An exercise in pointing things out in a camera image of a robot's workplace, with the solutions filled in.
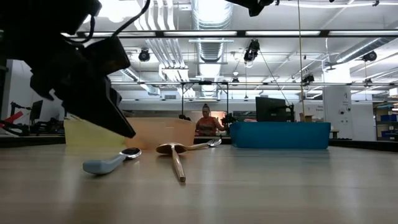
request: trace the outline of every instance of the woman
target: woman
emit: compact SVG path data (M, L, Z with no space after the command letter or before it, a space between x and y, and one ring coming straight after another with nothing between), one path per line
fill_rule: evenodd
M216 118L210 116L210 107L207 104L203 105L201 113L203 117L197 122L197 135L215 136L217 129L225 131L226 128L220 125Z

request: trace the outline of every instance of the spoon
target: spoon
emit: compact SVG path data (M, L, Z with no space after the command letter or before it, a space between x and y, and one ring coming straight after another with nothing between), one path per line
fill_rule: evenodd
M184 146L183 144L179 143L167 143L163 145L159 145L156 148L156 151L161 154L171 154L173 156L173 163L174 163L174 168L175 171L177 172L178 178L180 182L185 182L186 177L184 174L184 170L181 165L180 157L178 154L189 151L189 150L196 150L196 149L202 149L204 147L216 147L221 144L222 140L215 140L212 139L208 141L207 143L203 144L196 144L193 146Z
M173 164L175 171L178 175L178 179L180 182L185 183L186 177L184 174L184 169L182 168L179 153L186 152L186 146L180 143L167 143L163 145L159 145L156 147L156 151L161 154L171 154L173 156Z
M116 157L106 160L90 160L83 163L83 170L90 174L104 175L112 172L125 159L135 159L141 155L138 148L129 148L121 151Z

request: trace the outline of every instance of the wooden spoon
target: wooden spoon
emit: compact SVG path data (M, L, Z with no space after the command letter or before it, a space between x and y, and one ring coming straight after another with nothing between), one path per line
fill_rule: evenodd
M161 154L171 154L173 155L173 163L174 163L174 168L175 171L177 172L178 178L180 179L181 182L185 182L186 177L184 174L184 170L182 169L180 157L178 154L190 151L190 150L196 150L196 149L203 149L203 148L208 148L208 147L216 147L221 144L221 141L215 141L211 140L208 143L203 143L203 144L196 144L193 146L184 146L183 144L180 143L167 143L163 145L159 145L156 148L156 151Z
M160 146L157 146L156 151L162 154L171 154L173 156L173 163L175 171L177 172L178 179L180 182L185 183L185 174L182 169L180 157L178 153L186 152L185 146L179 143L167 143Z

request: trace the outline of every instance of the spoon handle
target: spoon handle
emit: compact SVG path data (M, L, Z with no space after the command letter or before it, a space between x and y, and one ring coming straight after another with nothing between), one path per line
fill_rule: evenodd
M186 150L196 150L196 149L203 149L205 147L208 147L207 143L202 143L202 144L196 144L193 146L185 146Z
M178 156L177 152L174 149L174 146L172 146L172 154L173 154L174 168L178 175L178 179L180 180L180 182L185 183L186 178L185 178L184 170L182 169L180 156Z
M126 159L125 155L118 155L111 160L90 160L83 163L83 170L87 173L95 175L108 174L115 170L123 160Z

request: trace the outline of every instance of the blue bin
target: blue bin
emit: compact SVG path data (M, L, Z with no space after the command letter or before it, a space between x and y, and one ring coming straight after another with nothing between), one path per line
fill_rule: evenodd
M248 149L326 149L330 123L237 122L230 126L232 144Z
M398 115L381 115L380 121L397 121Z

